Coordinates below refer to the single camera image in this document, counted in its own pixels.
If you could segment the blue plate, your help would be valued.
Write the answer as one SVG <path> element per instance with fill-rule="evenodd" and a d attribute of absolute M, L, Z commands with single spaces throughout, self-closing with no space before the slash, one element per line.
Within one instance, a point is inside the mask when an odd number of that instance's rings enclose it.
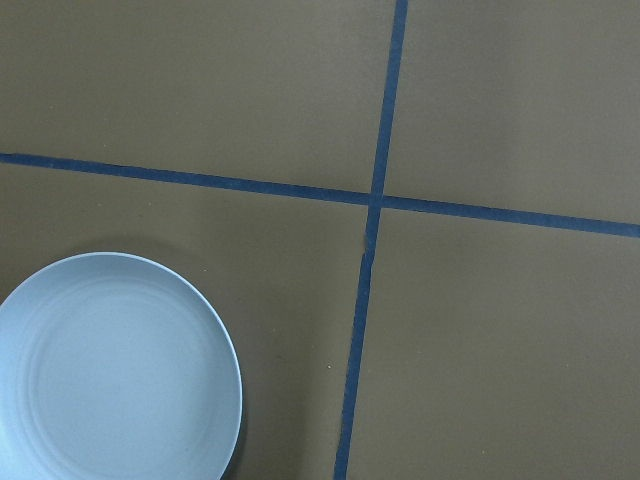
<path fill-rule="evenodd" d="M 75 255 L 2 302 L 5 479 L 220 479 L 242 410 L 223 322 L 159 263 Z"/>

